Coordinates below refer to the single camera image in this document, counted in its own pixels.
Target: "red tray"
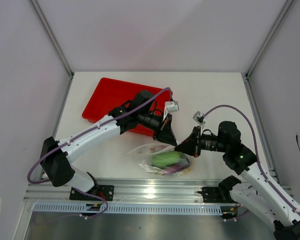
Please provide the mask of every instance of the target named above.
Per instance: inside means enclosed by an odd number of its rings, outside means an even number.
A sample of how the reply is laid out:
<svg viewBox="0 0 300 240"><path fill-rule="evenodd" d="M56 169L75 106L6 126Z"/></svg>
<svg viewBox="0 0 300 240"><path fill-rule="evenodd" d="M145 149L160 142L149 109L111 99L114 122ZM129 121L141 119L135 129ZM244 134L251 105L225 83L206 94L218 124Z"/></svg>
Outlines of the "red tray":
<svg viewBox="0 0 300 240"><path fill-rule="evenodd" d="M91 123L96 123L112 109L120 106L127 100L133 100L135 95L142 90L157 94L162 88L103 77L96 86L94 93L82 113L82 117ZM156 98L156 108L164 111L165 102L169 100L169 92L165 91ZM141 125L131 129L130 132L151 137L154 135L154 131Z"/></svg>

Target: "gray floor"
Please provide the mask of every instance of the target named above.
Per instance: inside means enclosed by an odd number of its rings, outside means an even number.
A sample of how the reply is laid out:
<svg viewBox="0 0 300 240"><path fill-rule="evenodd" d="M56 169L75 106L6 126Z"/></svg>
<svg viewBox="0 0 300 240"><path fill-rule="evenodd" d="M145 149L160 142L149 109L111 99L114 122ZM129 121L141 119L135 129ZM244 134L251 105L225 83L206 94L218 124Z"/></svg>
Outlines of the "gray floor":
<svg viewBox="0 0 300 240"><path fill-rule="evenodd" d="M274 240L252 213L237 222L218 216L104 214L84 220L64 213L36 212L26 240Z"/></svg>

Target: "plastic bag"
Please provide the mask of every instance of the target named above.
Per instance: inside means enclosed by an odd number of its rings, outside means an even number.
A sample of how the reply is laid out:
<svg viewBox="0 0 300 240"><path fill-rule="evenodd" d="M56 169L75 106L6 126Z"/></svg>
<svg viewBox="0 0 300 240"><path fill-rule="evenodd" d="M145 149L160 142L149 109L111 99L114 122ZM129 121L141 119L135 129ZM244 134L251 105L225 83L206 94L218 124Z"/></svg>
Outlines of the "plastic bag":
<svg viewBox="0 0 300 240"><path fill-rule="evenodd" d="M179 176L193 165L192 157L174 151L174 146L164 143L145 144L128 155L148 173L160 176Z"/></svg>

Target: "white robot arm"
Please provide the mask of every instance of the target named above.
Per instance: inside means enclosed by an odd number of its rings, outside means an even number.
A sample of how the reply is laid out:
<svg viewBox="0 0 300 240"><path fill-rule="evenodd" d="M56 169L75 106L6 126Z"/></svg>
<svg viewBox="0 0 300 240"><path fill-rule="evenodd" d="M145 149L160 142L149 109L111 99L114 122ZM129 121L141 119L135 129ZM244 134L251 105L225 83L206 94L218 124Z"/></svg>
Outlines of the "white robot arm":
<svg viewBox="0 0 300 240"><path fill-rule="evenodd" d="M204 115L195 116L196 122L204 121ZM176 146L175 150L195 157L200 155L201 150L224 153L222 158L225 164L246 180L246 183L234 176L227 177L219 183L216 196L225 203L243 204L273 230L277 240L300 240L300 204L264 171L257 147L254 154L241 143L241 133L234 122L221 122L217 136L210 130L210 134L205 134L201 127L194 127L191 135ZM209 187L203 187L199 192L203 201L208 199L205 197L208 194L205 192L207 188Z"/></svg>
<svg viewBox="0 0 300 240"><path fill-rule="evenodd" d="M171 129L171 113L179 110L178 103L171 98L166 102L162 115L156 115L154 110L150 110L155 98L166 90L170 91L165 88L156 95L141 91L133 100L114 108L101 120L75 135L59 141L53 137L47 138L43 142L40 160L29 171L29 183L42 183L31 180L32 171L41 164L53 186L68 185L87 193L98 183L90 173L75 168L72 163L91 147L119 136L138 124L153 130L153 139L176 146L177 141Z"/></svg>

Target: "metal bar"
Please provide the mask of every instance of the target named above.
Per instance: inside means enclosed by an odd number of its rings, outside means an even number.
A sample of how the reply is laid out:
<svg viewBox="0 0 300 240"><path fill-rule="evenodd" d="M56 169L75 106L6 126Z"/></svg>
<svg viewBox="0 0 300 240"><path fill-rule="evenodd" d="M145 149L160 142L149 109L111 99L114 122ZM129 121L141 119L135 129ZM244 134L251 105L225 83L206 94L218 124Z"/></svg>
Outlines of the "metal bar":
<svg viewBox="0 0 300 240"><path fill-rule="evenodd" d="M65 106L66 106L67 98L68 98L68 95L69 95L69 92L70 92L70 88L71 88L71 85L72 85L72 82L73 82L72 80L73 80L73 76L70 76L70 77L69 77L69 84L68 84L68 86L67 86L67 89L66 89L64 98L63 98L63 100L62 100L61 109L60 109L60 111L59 111L59 115L58 115L58 118L57 118L55 127L54 127L54 129L53 129L52 136L53 136L54 138L55 138L56 135L57 135L57 131L58 131L58 128L59 128L59 124L60 124L60 121L61 121L61 117L62 117L62 114L64 113L64 109L65 109Z"/></svg>
<svg viewBox="0 0 300 240"><path fill-rule="evenodd" d="M251 66L249 67L249 70L246 74L246 77L248 80L250 80L250 77L254 70L256 69L257 65L261 61L262 57L264 56L265 52L268 50L270 44L274 40L275 36L277 35L279 29L281 28L283 22L288 16L288 13L292 9L293 4L296 2L296 0L287 0L282 7L278 17L276 18L275 22L273 23L269 33L267 34L265 40L263 41L260 50L258 51L256 57L254 58Z"/></svg>
<svg viewBox="0 0 300 240"><path fill-rule="evenodd" d="M107 214L159 214L159 215L222 215L220 206L212 205L151 205L151 204L116 204L109 203ZM35 212L57 213L98 213L105 209L102 205L100 210L89 210L90 206L84 203L57 203L38 202Z"/></svg>
<svg viewBox="0 0 300 240"><path fill-rule="evenodd" d="M248 100L250 102L251 110L253 113L253 117L255 120L256 128L258 130L259 136L260 136L260 141L264 150L265 158L268 163L268 165L273 168L273 171L275 172L275 176L277 177L278 183L280 183L280 180L278 178L278 175L276 173L276 164L274 160L274 156L267 138L267 134L264 128L264 125L261 120L260 112L258 110L257 102L254 97L253 91L251 89L250 82L246 79L244 75L242 75L243 81L244 81L244 86L246 90L246 94L248 96Z"/></svg>
<svg viewBox="0 0 300 240"><path fill-rule="evenodd" d="M35 204L33 204L32 202L23 203L23 211L19 223L17 225L14 237L12 238L13 240L25 239L34 207Z"/></svg>
<svg viewBox="0 0 300 240"><path fill-rule="evenodd" d="M37 0L28 0L28 1L31 5L35 15L37 16L39 22L41 23L43 30L45 31L47 37L49 38L56 54L60 58L65 71L68 73L69 76L72 76L73 72L69 66L69 63L68 63L63 51L61 50L60 45L58 44L58 41L57 41L55 35L53 34L53 31L52 31L51 27L49 26L47 19L43 13L38 1Z"/></svg>
<svg viewBox="0 0 300 240"><path fill-rule="evenodd" d="M113 185L115 204L155 204L155 205L202 205L203 198L197 191L202 187L217 187L220 180L128 180L97 179L100 185ZM71 187L53 187L51 183L30 184L24 196L25 202L91 203L69 199ZM224 205L228 203L211 203Z"/></svg>

